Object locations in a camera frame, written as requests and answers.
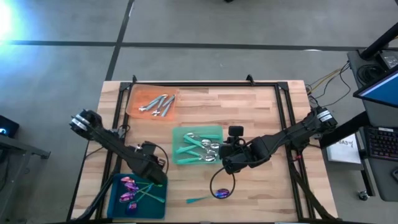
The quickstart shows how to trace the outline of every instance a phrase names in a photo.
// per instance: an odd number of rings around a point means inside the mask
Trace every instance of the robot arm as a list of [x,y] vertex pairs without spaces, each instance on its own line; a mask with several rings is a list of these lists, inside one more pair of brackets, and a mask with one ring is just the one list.
[[153,155],[155,150],[153,145],[144,143],[142,149],[125,146],[117,135],[104,129],[101,116],[91,110],[83,110],[73,117],[69,125],[81,137],[94,140],[105,149],[116,153],[139,177],[148,179],[155,184],[166,183],[167,176],[162,171],[165,161]]
[[328,133],[336,128],[337,122],[326,108],[318,106],[309,112],[301,122],[274,135],[256,137],[240,145],[238,136],[243,135],[242,127],[229,127],[229,137],[220,147],[220,159],[228,174],[239,172],[249,166],[254,168],[267,162],[273,153],[284,144],[304,149],[314,134]]

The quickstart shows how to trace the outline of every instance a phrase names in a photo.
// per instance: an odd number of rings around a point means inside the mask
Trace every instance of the wooden tabletop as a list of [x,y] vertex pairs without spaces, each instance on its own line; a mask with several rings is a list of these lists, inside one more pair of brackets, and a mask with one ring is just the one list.
[[[298,122],[310,111],[304,82],[301,80],[287,82]],[[103,85],[97,112],[102,116],[105,128],[112,126],[119,84],[120,82],[104,82]],[[132,130],[127,134],[126,145],[136,146],[145,140],[151,141],[163,147],[171,158],[172,129],[176,126],[220,125],[223,127],[224,138],[228,136],[228,126],[231,125],[244,126],[245,139],[280,131],[275,91],[271,87],[183,87],[179,89],[179,96],[175,103],[175,111],[178,114],[175,121],[130,118],[129,125]],[[284,110],[289,125],[285,101]],[[121,110],[119,124],[122,124],[123,113],[124,110]],[[87,153],[99,147],[98,143],[92,141]],[[161,151],[155,154],[163,157]],[[303,157],[311,190],[328,212],[337,217],[321,150],[307,147]],[[72,218],[81,215],[98,193],[105,158],[106,150],[101,150],[85,161]],[[221,164],[177,166],[171,162],[167,174],[169,185],[164,220],[140,220],[140,222],[297,221],[284,147],[280,147],[271,160],[263,165],[254,169],[247,167],[235,174],[236,188],[229,198],[225,200],[208,198],[187,205],[185,200],[188,198],[204,197],[210,194],[211,176],[220,167]],[[125,162],[122,173],[131,173]],[[231,189],[231,187],[232,178],[225,172],[220,173],[213,184],[214,189]],[[305,217],[307,217],[302,192],[300,192],[300,198]],[[109,198],[105,200],[104,217],[108,200]]]

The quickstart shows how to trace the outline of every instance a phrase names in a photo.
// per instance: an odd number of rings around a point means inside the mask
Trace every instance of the gray floor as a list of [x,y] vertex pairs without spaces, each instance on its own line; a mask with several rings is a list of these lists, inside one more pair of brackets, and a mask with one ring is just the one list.
[[[115,42],[128,0],[6,1],[11,40]],[[136,0],[126,42],[363,47],[398,21],[394,0]],[[34,159],[18,189],[13,219],[63,221],[87,142],[71,132],[70,115],[95,109],[113,47],[0,45],[0,114],[21,124],[17,138],[52,151]],[[301,79],[311,83],[346,62],[345,52],[298,50],[140,49],[122,47],[113,80]],[[352,73],[344,79],[356,89]],[[336,79],[325,105],[347,87]],[[363,111],[347,96],[330,107],[340,123]],[[362,202],[361,175],[326,163],[339,217],[398,223],[398,203]]]

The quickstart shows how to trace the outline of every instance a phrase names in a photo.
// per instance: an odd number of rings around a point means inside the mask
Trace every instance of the computer monitor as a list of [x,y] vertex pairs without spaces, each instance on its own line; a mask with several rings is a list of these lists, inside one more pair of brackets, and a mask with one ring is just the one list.
[[353,96],[398,108],[398,65],[354,92]]

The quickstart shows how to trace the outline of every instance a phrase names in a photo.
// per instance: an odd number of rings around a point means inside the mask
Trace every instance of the keyboard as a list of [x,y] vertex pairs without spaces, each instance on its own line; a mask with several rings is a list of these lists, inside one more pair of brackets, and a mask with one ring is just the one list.
[[398,131],[390,128],[365,128],[370,157],[398,161]]

